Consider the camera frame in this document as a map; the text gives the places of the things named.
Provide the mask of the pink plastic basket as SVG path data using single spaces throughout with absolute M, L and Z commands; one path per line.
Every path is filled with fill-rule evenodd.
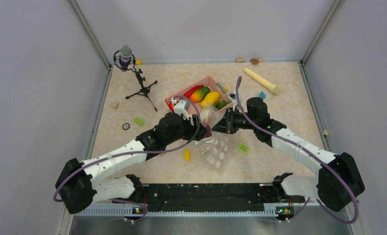
M 195 83 L 185 82 L 178 92 L 165 98 L 164 103 L 171 111 L 176 107 L 176 103 L 173 100 L 175 99 L 177 102 L 181 101 L 181 98 L 178 98 L 179 95 L 192 101 L 192 104 L 188 108 L 189 114 L 196 113 L 195 107 L 201 110 L 206 108 L 208 104 L 213 105 L 217 110 L 224 113 L 225 109 L 231 107 L 234 103 L 234 99 L 229 96 L 229 93 L 222 84 L 211 76 Z

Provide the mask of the purple onion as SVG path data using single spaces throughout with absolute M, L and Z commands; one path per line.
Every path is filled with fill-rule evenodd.
M 204 127 L 206 128 L 207 130 L 207 133 L 206 135 L 204 136 L 204 138 L 209 138 L 212 136 L 212 133 L 211 133 L 211 127 L 208 125 L 208 124 L 205 124 Z

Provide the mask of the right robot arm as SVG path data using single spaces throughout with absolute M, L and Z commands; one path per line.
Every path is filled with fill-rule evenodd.
M 277 201 L 304 196 L 319 200 L 328 209 L 339 212 L 365 191 L 356 162 L 350 154 L 326 151 L 300 138 L 285 124 L 271 118 L 267 104 L 259 97 L 248 99 L 246 106 L 246 112 L 242 112 L 239 106 L 227 108 L 212 130 L 225 134 L 234 134 L 240 129 L 252 130 L 259 141 L 290 155 L 313 173 L 312 177 L 284 174 L 273 188 Z

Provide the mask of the clear dotted zip top bag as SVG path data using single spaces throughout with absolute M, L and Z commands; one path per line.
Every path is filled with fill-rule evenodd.
M 208 124 L 211 128 L 217 124 L 223 117 L 223 113 L 217 110 L 215 107 L 210 107 L 214 111 L 217 111 L 216 119 L 214 122 L 204 123 Z M 212 136 L 209 138 L 195 141 L 195 146 L 198 152 L 201 154 L 202 161 L 208 166 L 208 168 L 221 174 L 224 171 L 225 165 L 228 162 L 230 155 L 229 140 L 227 135 L 211 131 Z

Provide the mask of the red apple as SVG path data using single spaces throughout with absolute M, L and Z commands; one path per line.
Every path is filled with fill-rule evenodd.
M 169 104 L 169 109 L 171 112 L 174 112 L 174 107 L 175 107 L 175 104 L 173 104 L 173 103 Z

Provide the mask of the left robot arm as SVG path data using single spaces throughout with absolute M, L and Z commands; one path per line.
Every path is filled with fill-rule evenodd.
M 136 176 L 126 176 L 120 186 L 107 177 L 133 164 L 168 153 L 168 145 L 185 140 L 187 144 L 199 141 L 209 133 L 198 115 L 183 117 L 167 113 L 152 129 L 144 131 L 124 146 L 100 157 L 66 162 L 56 183 L 54 201 L 62 202 L 70 214 L 82 212 L 92 203 L 116 198 L 137 202 L 143 190 Z

